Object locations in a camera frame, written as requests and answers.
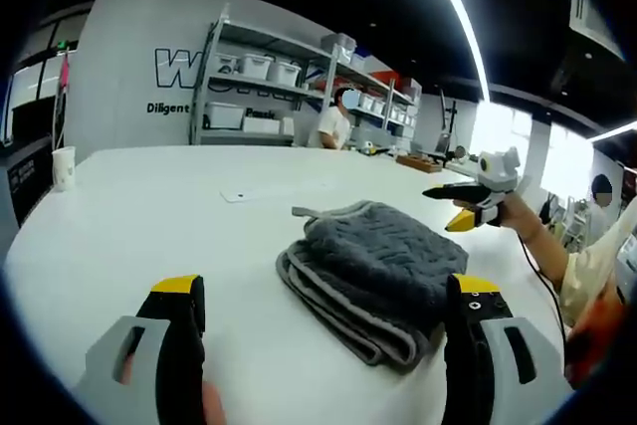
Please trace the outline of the person's left hand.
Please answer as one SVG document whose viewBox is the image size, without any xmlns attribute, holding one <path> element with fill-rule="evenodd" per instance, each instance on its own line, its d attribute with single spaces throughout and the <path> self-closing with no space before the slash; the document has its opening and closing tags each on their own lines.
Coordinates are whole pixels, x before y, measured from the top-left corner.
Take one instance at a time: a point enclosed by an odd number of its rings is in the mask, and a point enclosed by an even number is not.
<svg viewBox="0 0 637 425">
<path fill-rule="evenodd" d="M 220 394 L 211 382 L 202 382 L 202 404 L 207 425 L 227 424 Z"/>
</svg>

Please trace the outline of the person's right hand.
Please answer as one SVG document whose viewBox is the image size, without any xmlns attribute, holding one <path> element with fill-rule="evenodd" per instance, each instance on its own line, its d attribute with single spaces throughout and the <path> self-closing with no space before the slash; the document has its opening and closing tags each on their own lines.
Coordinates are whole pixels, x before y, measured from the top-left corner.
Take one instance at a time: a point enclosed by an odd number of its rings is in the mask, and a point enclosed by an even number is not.
<svg viewBox="0 0 637 425">
<path fill-rule="evenodd" d="M 501 225 L 515 231 L 529 244 L 543 229 L 539 217 L 516 192 L 509 193 L 500 204 Z"/>
</svg>

